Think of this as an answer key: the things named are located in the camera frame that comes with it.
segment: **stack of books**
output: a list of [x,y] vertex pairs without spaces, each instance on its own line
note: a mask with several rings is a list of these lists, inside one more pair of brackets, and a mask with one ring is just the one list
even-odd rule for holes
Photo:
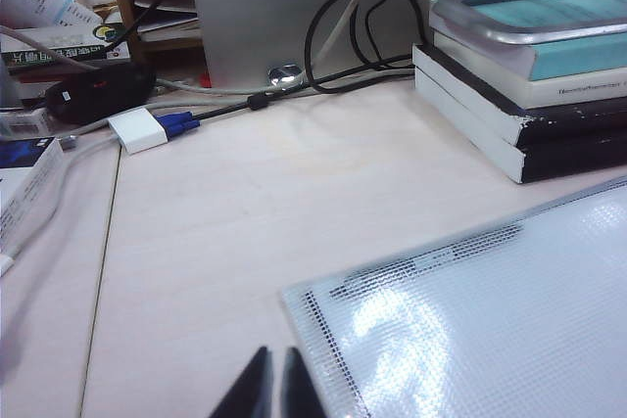
[[[555,15],[627,17],[627,0],[524,2],[536,2],[531,20],[515,17],[520,5],[485,13],[521,25],[561,22]],[[413,49],[416,89],[512,180],[627,163],[627,33],[509,45],[433,12],[429,22],[434,46]]]

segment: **book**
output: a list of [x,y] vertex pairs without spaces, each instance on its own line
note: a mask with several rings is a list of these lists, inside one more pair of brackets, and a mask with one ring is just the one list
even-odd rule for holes
[[[499,22],[539,26],[589,21],[610,15],[627,17],[627,0],[523,0],[488,4],[478,10]],[[607,34],[533,45],[504,44],[479,36],[433,11],[435,30],[528,80],[627,67],[627,33]]]
[[[124,25],[121,23],[46,26],[20,30],[35,41],[69,58],[93,53],[96,58],[88,61],[87,64],[96,67],[129,61],[130,54],[125,42],[113,51],[99,53],[124,31]],[[52,62],[52,58],[47,54],[36,51],[31,46],[7,35],[0,35],[0,51],[9,72]],[[60,73],[67,70],[75,71],[75,68],[57,65],[47,69],[46,73]]]
[[0,141],[0,247],[19,240],[27,214],[59,172],[63,151],[54,138]]
[[413,47],[413,63],[509,144],[627,128],[627,98],[525,110],[442,51]]
[[434,45],[520,108],[592,102],[627,95],[627,68],[532,81],[437,31],[434,34]]
[[420,69],[416,69],[415,83],[422,97],[516,183],[627,163],[627,129],[512,146]]

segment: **white box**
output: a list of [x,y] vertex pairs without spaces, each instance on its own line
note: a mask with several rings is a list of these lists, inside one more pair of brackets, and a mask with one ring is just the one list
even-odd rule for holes
[[0,248],[19,240],[25,216],[62,164],[57,139],[0,141]]

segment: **cable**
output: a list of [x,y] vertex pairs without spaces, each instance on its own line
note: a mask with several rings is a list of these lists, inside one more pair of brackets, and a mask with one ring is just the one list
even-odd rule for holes
[[[407,59],[407,56],[401,56],[399,57],[399,61],[404,61],[405,59]],[[389,58],[386,59],[385,61],[391,61],[394,60],[394,58]],[[355,73],[359,72],[359,71],[363,71],[363,70],[367,70],[366,66],[361,66],[359,68],[354,68],[351,70],[344,70],[342,72],[339,73],[335,73],[333,75],[328,75],[327,77],[324,77],[322,79],[319,80],[319,82],[324,83],[324,82],[328,82],[328,81],[332,81],[332,80],[338,80],[338,79],[342,79],[342,78],[347,78],[349,75],[354,75]],[[357,88],[364,88],[366,87],[369,83],[369,81],[375,77],[386,77],[386,78],[390,78],[393,76],[396,76],[398,78],[402,78],[402,77],[406,77],[406,76],[413,76],[413,72],[407,72],[406,70],[383,70],[383,71],[376,71],[376,72],[371,72],[370,74],[366,74],[358,79],[351,79],[347,82],[348,85],[358,85],[359,87]],[[295,90],[294,88],[292,89],[288,89],[288,90],[283,90],[280,93],[274,93],[271,95],[265,95],[262,97],[262,99],[260,100],[261,102],[261,106],[258,106],[256,108],[251,106],[251,103],[247,100],[246,102],[241,102],[239,104],[236,105],[232,105],[229,107],[224,107],[218,110],[213,110],[210,112],[206,112],[206,113],[200,113],[197,115],[194,115],[192,118],[193,119],[199,119],[199,120],[203,120],[203,119],[211,119],[213,117],[218,117],[218,116],[223,116],[223,115],[228,115],[231,113],[236,113],[236,112],[241,112],[244,111],[246,109],[251,109],[251,110],[260,110],[262,108],[266,108],[271,102],[276,101],[276,100],[282,100],[284,98],[295,98],[295,97],[303,97],[303,96],[310,96],[313,95],[314,93],[312,92],[307,92],[304,91],[305,88],[309,87],[309,85],[307,84],[302,84],[300,85],[300,89],[299,90]]]
[[[124,33],[122,35],[120,35],[114,42],[108,44],[107,46],[105,46],[103,49],[100,49],[96,52],[93,53],[87,53],[87,54],[79,54],[76,57],[74,57],[73,59],[71,59],[71,61],[73,61],[73,63],[69,63],[68,61],[65,61],[64,59],[61,59],[61,57],[64,57],[63,55],[60,55],[59,53],[54,52],[53,50],[46,48],[45,46],[43,46],[43,48],[45,49],[40,49],[38,46],[33,46],[33,42],[34,40],[28,38],[27,36],[24,36],[24,39],[20,39],[21,42],[26,43],[40,51],[44,51],[46,54],[50,55],[54,60],[59,61],[59,62],[63,62],[65,64],[68,65],[73,65],[73,66],[77,66],[78,64],[81,64],[81,67],[83,69],[86,69],[86,67],[90,67],[93,68],[90,65],[86,65],[81,63],[80,61],[90,61],[93,59],[100,59],[102,57],[103,54],[107,54],[111,51],[113,51],[114,49],[116,49],[118,46],[120,46],[124,41],[128,40],[128,38],[130,37],[130,35],[132,35],[137,28],[142,24],[142,22],[144,21],[144,19],[146,18],[146,16],[152,14],[155,10],[157,10],[161,4],[164,2],[165,0],[155,0],[152,4],[150,4],[150,6],[144,10],[141,15],[139,15],[139,17],[137,17],[135,19],[135,22],[133,22],[133,24],[124,31]],[[9,34],[9,32],[6,32],[5,34],[7,34],[8,36],[13,36],[13,31],[11,31],[12,34]],[[45,64],[38,64],[38,65],[32,65],[32,66],[25,66],[23,68],[16,68],[15,72],[25,72],[25,71],[31,71],[31,70],[38,70],[41,68],[46,68],[49,67],[51,64],[50,63],[45,63]]]
[[[132,111],[139,110],[142,108],[145,108],[148,111],[156,111],[156,110],[166,110],[170,108],[230,106],[236,103],[241,103],[241,101],[242,101],[241,98],[214,98],[212,100],[206,99],[206,98],[202,100],[183,98],[183,99],[179,99],[175,101],[148,103],[139,107],[132,108],[130,110],[126,110],[123,113],[132,112]],[[70,131],[57,134],[55,137],[63,138],[63,137],[68,137],[68,136],[79,136],[79,135],[87,134],[88,132],[92,132],[97,129],[100,129],[101,127],[104,127],[107,124],[109,124],[108,118],[99,119],[85,126],[78,127],[76,129],[72,129]]]
[[[370,9],[367,11],[367,13],[365,14],[365,18],[364,18],[364,22],[365,22],[365,30],[366,30],[366,34],[368,37],[368,41],[370,42],[370,45],[372,47],[372,49],[374,50],[374,54],[376,55],[377,60],[380,62],[383,58],[381,56],[381,52],[376,44],[376,41],[374,40],[374,35],[372,34],[372,28],[370,26],[370,19],[372,17],[372,14],[379,9],[382,5],[384,5],[388,0],[380,0],[378,1],[376,4],[374,4],[372,7],[370,7]],[[351,45],[353,46],[353,51],[355,52],[355,54],[357,55],[357,57],[362,61],[362,63],[364,65],[371,65],[372,62],[365,56],[365,54],[363,53],[362,49],[359,46],[359,42],[357,40],[357,35],[356,35],[356,23],[357,23],[357,12],[353,13],[353,16],[351,17]],[[426,39],[426,35],[424,34],[424,30],[421,32],[420,34],[420,41],[422,41],[423,44],[428,43],[427,39]]]
[[[320,20],[322,19],[322,17],[337,1],[339,0],[327,0],[322,5],[322,7],[320,7],[320,9],[316,12],[315,16],[313,17],[312,23],[310,24],[310,27],[307,32],[307,36],[305,38],[305,73],[309,82],[309,86],[311,86],[314,90],[317,90],[320,93],[350,92],[350,91],[356,90],[357,88],[361,88],[363,86],[368,86],[374,83],[378,83],[383,79],[383,77],[376,77],[376,78],[370,79],[369,81],[363,82],[361,86],[358,86],[357,84],[352,84],[352,85],[345,85],[345,86],[336,87],[336,88],[324,88],[319,84],[319,81],[314,78],[314,67],[312,63],[312,44],[314,42],[315,30],[317,29],[317,26],[320,23]],[[420,6],[418,5],[418,1],[417,0],[408,0],[408,1],[410,2],[411,7],[413,8],[413,12],[415,14],[415,18],[417,21],[417,26],[418,26],[420,37],[424,37],[425,33],[424,33],[424,25],[422,24],[422,12],[420,11]],[[410,57],[411,55],[402,56],[402,58],[405,58],[405,59],[410,59]],[[389,61],[389,63],[398,62],[401,60],[402,59],[399,59],[397,61]]]
[[6,264],[0,266],[0,276],[4,275],[11,267],[15,264],[15,259],[20,253],[24,250],[24,248],[34,240],[39,233],[48,225],[48,223],[53,219],[61,200],[63,198],[63,192],[66,186],[66,180],[68,178],[68,174],[70,173],[70,169],[80,160],[81,158],[91,154],[95,150],[100,147],[103,147],[105,144],[109,144],[118,140],[118,137],[115,135],[110,135],[105,139],[101,139],[97,142],[91,143],[86,146],[84,149],[76,151],[64,164],[63,169],[61,170],[61,175],[59,176],[59,182],[57,186],[57,190],[52,197],[52,209],[42,217],[35,227],[19,242],[17,242],[13,247],[10,247],[6,252],[3,253],[4,260]]

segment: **black device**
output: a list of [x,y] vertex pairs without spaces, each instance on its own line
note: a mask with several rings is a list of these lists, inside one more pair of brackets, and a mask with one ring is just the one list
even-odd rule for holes
[[46,91],[46,108],[61,122],[89,124],[143,105],[156,80],[152,69],[135,63],[79,73]]

